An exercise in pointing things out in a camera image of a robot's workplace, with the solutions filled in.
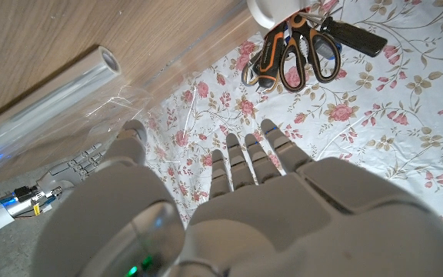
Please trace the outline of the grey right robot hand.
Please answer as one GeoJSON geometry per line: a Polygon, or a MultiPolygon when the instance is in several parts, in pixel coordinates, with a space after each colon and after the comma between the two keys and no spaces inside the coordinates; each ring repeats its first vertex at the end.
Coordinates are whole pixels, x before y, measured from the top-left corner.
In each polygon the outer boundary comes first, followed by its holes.
{"type": "Polygon", "coordinates": [[[101,147],[102,143],[96,143],[74,158],[53,166],[36,184],[47,195],[63,182],[71,183],[72,186],[81,183],[96,170],[102,160],[105,151],[101,147]]]}

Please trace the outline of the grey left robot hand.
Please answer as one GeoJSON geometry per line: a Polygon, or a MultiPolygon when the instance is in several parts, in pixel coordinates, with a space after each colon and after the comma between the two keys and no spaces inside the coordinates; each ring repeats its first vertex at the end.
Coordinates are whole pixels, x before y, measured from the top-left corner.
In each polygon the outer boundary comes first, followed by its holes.
{"type": "Polygon", "coordinates": [[[443,276],[443,223],[421,200],[337,158],[315,161],[270,120],[280,160],[253,135],[212,154],[208,200],[188,223],[124,124],[57,208],[33,276],[443,276]]]}

